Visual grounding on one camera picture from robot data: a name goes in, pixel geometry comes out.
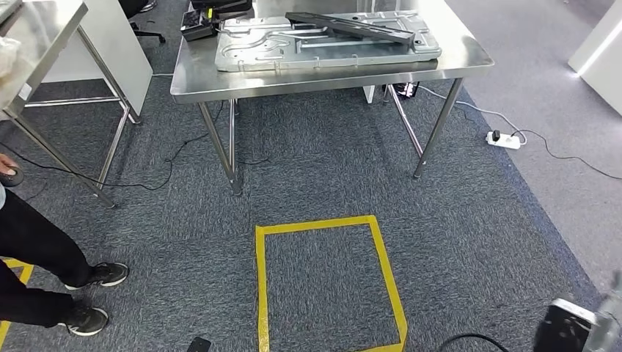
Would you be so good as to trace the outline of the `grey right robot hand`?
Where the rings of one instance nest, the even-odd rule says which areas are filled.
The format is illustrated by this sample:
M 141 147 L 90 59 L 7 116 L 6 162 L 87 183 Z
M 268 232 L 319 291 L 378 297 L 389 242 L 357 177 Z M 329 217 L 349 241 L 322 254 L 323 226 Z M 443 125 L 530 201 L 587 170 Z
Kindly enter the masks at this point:
M 609 293 L 595 313 L 583 351 L 613 351 L 621 333 L 621 272 L 615 271 Z

